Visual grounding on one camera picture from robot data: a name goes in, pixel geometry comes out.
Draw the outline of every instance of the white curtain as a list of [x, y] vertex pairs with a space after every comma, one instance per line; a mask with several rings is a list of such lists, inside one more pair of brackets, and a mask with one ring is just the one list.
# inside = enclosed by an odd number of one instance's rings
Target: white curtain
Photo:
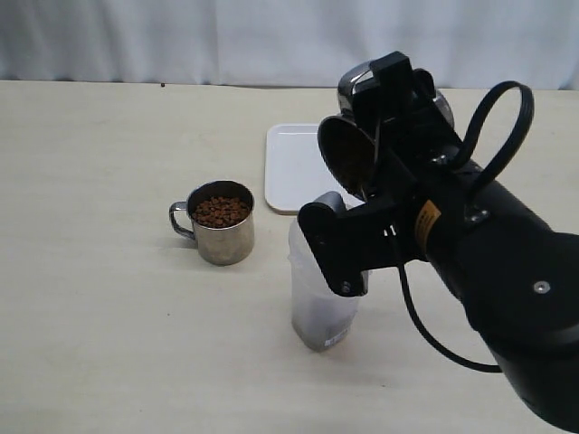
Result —
[[334, 87], [399, 50], [441, 87], [579, 88], [576, 0], [0, 0], [0, 78]]

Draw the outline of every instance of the beige table surface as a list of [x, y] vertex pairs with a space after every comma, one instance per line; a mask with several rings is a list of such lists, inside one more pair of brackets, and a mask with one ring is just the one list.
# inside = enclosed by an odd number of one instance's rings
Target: beige table surface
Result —
[[[463, 134], [483, 95], [448, 90]], [[500, 180], [554, 229], [579, 231], [579, 93], [536, 92]], [[353, 330], [314, 354], [290, 327], [291, 217], [263, 199], [265, 133], [337, 111], [333, 90], [0, 82], [0, 432], [552, 433], [502, 375], [472, 373], [414, 330], [397, 276], [374, 273]], [[517, 95], [477, 151], [489, 161]], [[244, 262], [203, 262], [168, 205], [230, 178], [255, 193]], [[491, 362], [427, 264], [424, 322]]]

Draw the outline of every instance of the white plastic plate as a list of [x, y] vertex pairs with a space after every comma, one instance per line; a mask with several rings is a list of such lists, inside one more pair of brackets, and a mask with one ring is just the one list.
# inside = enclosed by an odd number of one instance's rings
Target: white plastic plate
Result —
[[318, 149], [317, 124], [279, 124], [268, 131], [265, 150], [265, 200], [279, 213], [293, 214], [323, 193], [361, 202], [334, 179]]

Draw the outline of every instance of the metal cup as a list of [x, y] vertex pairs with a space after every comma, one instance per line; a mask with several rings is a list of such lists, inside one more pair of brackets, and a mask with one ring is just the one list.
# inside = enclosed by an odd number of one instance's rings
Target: metal cup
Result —
[[[227, 228], [209, 228], [193, 218], [197, 206], [215, 196], [239, 198], [250, 207], [250, 213], [242, 222]], [[185, 202], [175, 202], [169, 207], [169, 220], [175, 232], [194, 242], [199, 254], [214, 265], [232, 265], [252, 252], [254, 245], [252, 193], [234, 181], [215, 181], [202, 185], [189, 194]], [[177, 223], [176, 211], [185, 211], [192, 223], [190, 231]]]

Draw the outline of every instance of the plastic container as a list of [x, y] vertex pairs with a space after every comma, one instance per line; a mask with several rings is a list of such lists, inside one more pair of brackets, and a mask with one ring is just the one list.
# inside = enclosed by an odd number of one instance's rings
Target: plastic container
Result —
[[321, 352], [346, 337], [360, 299], [332, 292], [297, 220], [289, 227], [289, 245], [291, 323], [307, 347]]

